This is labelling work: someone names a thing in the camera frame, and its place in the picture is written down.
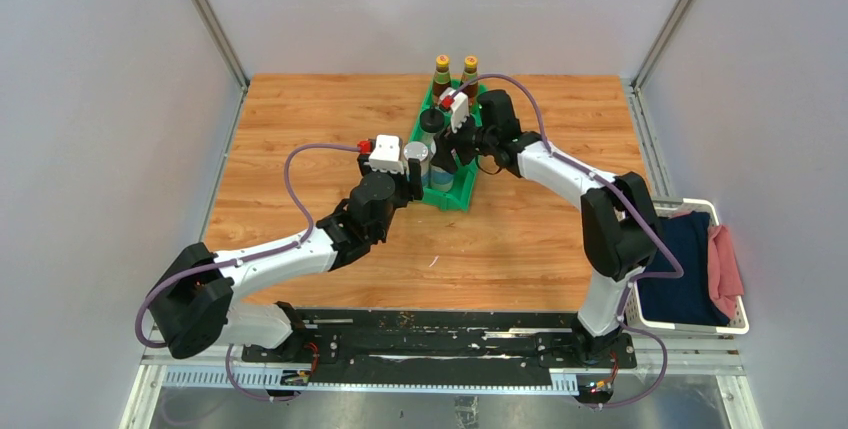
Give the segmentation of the green plastic triple bin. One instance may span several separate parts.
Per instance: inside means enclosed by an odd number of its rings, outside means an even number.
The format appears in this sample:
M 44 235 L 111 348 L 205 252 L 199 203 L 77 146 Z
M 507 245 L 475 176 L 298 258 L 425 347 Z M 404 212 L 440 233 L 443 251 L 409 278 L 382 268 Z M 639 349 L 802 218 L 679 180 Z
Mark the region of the green plastic triple bin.
M 425 110 L 430 108 L 431 93 L 431 87 L 428 86 L 420 104 L 420 109 L 418 111 L 419 114 L 414 118 L 412 130 L 407 138 L 407 142 L 424 142 L 425 136 L 423 135 L 423 129 L 420 127 L 419 116 L 420 113 L 423 113 Z M 472 111 L 472 117 L 477 123 L 480 122 L 478 109 L 479 105 Z M 474 186 L 479 174 L 479 168 L 477 166 L 476 159 L 469 165 L 461 165 L 458 159 L 456 159 L 456 162 L 458 163 L 458 170 L 453 176 L 453 184 L 451 188 L 448 191 L 442 191 L 432 187 L 425 187 L 423 198 L 417 202 L 436 207 L 442 211 L 468 212 L 471 205 Z

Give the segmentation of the silver lid blue label jar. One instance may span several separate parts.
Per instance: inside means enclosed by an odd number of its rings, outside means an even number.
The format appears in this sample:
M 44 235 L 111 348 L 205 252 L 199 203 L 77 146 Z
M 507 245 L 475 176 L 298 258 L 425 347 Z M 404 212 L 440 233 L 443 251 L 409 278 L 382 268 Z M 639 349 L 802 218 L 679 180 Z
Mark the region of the silver lid blue label jar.
M 445 169 L 437 166 L 435 163 L 430 164 L 430 187 L 433 190 L 448 192 L 453 188 L 455 175 Z

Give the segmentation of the silver lid spice jar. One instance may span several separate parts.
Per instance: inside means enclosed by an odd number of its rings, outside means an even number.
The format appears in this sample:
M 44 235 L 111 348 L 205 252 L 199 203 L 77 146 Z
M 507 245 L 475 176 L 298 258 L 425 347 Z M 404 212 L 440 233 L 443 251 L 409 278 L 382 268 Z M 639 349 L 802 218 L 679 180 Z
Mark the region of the silver lid spice jar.
M 403 155 L 407 164 L 416 160 L 420 166 L 420 180 L 423 187 L 430 183 L 430 150 L 426 144 L 420 141 L 412 141 L 405 145 Z

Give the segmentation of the black cap salt jar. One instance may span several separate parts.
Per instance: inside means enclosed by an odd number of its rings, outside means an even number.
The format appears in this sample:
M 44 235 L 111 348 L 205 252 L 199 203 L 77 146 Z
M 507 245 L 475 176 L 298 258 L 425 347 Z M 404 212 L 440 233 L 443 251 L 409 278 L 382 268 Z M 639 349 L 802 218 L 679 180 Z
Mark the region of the black cap salt jar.
M 444 129 L 445 113 L 441 109 L 430 107 L 420 113 L 418 123 L 421 129 L 419 141 L 429 147 L 436 135 Z

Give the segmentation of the yellow cap sauce bottle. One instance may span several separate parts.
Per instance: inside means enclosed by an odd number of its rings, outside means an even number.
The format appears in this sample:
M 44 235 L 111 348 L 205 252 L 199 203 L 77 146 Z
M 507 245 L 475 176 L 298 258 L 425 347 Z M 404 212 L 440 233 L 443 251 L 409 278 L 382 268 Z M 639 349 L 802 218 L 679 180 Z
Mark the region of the yellow cap sauce bottle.
M 461 92 L 467 96 L 470 108 L 475 107 L 479 93 L 479 83 L 476 81 L 477 77 L 478 58 L 474 55 L 468 55 L 464 59 L 464 69 L 460 82 Z
M 451 88 L 450 57 L 446 54 L 440 54 L 436 57 L 435 71 L 431 80 L 430 103 L 437 105 L 442 94 Z

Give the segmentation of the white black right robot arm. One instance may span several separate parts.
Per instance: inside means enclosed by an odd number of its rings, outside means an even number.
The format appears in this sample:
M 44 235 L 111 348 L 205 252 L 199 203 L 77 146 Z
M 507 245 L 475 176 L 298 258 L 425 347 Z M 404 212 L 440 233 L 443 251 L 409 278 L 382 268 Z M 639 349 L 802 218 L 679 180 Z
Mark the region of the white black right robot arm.
M 477 98 L 473 118 L 467 95 L 446 89 L 435 99 L 446 123 L 434 138 L 431 166 L 454 173 L 482 157 L 497 168 L 535 182 L 580 212 L 583 248 L 593 269 L 582 306 L 571 323 L 571 352 L 596 366 L 621 332 L 629 282 L 644 272 L 661 241 L 658 216 L 644 179 L 600 171 L 557 149 L 542 134 L 522 129 L 504 90 Z

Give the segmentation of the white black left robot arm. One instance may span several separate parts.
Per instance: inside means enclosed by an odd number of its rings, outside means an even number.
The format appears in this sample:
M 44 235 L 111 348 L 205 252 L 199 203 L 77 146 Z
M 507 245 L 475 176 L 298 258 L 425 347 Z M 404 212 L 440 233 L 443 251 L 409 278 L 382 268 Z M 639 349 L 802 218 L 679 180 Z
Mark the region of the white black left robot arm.
M 422 199 L 422 163 L 361 154 L 360 182 L 322 219 L 308 216 L 304 231 L 256 246 L 213 252 L 197 242 L 184 247 L 145 296 L 138 318 L 150 314 L 161 338 L 142 332 L 148 348 L 175 359 L 192 358 L 218 344 L 258 345 L 283 362 L 298 360 L 306 335 L 276 305 L 244 298 L 300 276 L 348 266 L 386 242 L 395 212 Z

